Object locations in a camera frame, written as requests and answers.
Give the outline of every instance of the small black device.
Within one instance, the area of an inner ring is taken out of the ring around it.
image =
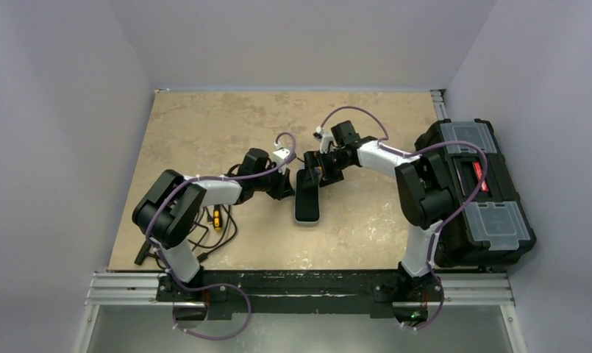
[[[319,222],[319,186],[304,187],[306,169],[296,173],[296,201],[293,218],[297,224],[313,226]]]

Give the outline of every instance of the black toolbox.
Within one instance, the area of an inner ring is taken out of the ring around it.
[[[481,147],[488,170],[475,199],[443,228],[435,262],[444,268],[514,264],[532,249],[536,237],[527,223],[493,126],[479,119],[437,121],[417,139],[415,147],[420,150],[434,143],[454,140],[465,140]],[[454,211],[466,200],[481,176],[477,153],[460,145],[429,153],[439,153],[445,161],[454,185]]]

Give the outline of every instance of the black cable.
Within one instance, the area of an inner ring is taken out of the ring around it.
[[[235,171],[235,169],[239,168],[241,164],[236,164],[234,166],[232,166],[231,168],[229,168],[229,171],[227,172],[227,176],[228,177],[233,177],[234,174],[233,172]]]
[[[222,243],[222,241],[224,240],[224,236],[227,234],[227,230],[229,228],[229,222],[231,220],[232,220],[232,218],[230,218],[230,217],[227,218],[227,221],[224,223],[224,229],[222,231],[222,235],[220,236],[220,239],[217,242],[215,242],[215,244],[209,245],[209,246],[202,245],[202,244],[200,244],[200,240],[198,242],[196,242],[196,241],[192,241],[190,239],[188,239],[188,243],[193,244],[195,246],[195,248],[198,247],[201,249],[214,249],[215,247],[219,246],[220,243]]]
[[[194,244],[194,247],[192,248],[192,251],[196,250],[196,248],[199,247],[199,244],[202,243],[202,241],[204,240],[205,237],[207,237],[207,235],[209,234],[209,227],[207,226],[203,226],[202,224],[198,224],[198,227],[204,228],[204,233],[202,233],[198,243]]]
[[[157,264],[157,267],[159,267],[162,270],[165,270],[165,265],[163,265],[160,262],[160,258],[156,254],[147,254],[146,256],[154,258],[155,259],[155,263]]]
[[[207,256],[209,256],[210,254],[212,254],[216,250],[220,249],[222,246],[225,246],[228,243],[230,243],[231,240],[233,240],[237,236],[237,234],[239,233],[239,229],[238,229],[237,223],[235,223],[235,220],[231,216],[231,206],[229,206],[228,209],[226,207],[224,207],[224,206],[222,206],[222,208],[224,208],[224,212],[227,213],[227,223],[229,221],[231,221],[233,223],[233,229],[234,229],[234,231],[233,231],[233,234],[229,238],[227,238],[223,243],[219,244],[215,248],[213,248],[213,249],[209,250],[208,252],[206,252],[205,254],[207,254]]]

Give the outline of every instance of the metal frame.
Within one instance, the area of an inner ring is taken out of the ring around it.
[[[438,120],[447,119],[447,111],[439,90],[430,92]],[[73,352],[88,351],[99,309],[104,306],[185,306],[203,307],[202,302],[157,302],[159,282],[157,272],[95,273],[90,283],[85,311]],[[499,306],[514,353],[527,353],[514,306],[510,281],[506,274],[447,274],[440,275],[445,288],[445,305]],[[420,303],[394,302],[394,307]]]
[[[88,298],[90,305],[180,305],[204,306],[201,302],[157,302],[159,273],[94,274]],[[440,274],[445,288],[446,305],[510,305],[512,291],[506,274]],[[397,302],[394,307],[419,306],[419,303]]]
[[[432,97],[432,103],[434,104],[437,120],[448,119],[447,111],[445,110],[445,104],[443,103],[443,95],[441,92],[439,90],[431,90],[430,96]]]
[[[527,353],[527,345],[525,344],[525,338],[514,305],[502,305],[501,309],[512,351],[514,353]]]

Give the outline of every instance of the gray floor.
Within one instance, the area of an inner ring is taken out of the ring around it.
[[[204,322],[198,332],[231,332],[232,321]],[[212,342],[172,330],[171,307],[102,307],[89,352],[511,352],[499,307],[445,307],[416,334],[395,320],[366,315],[254,314],[231,340]]]

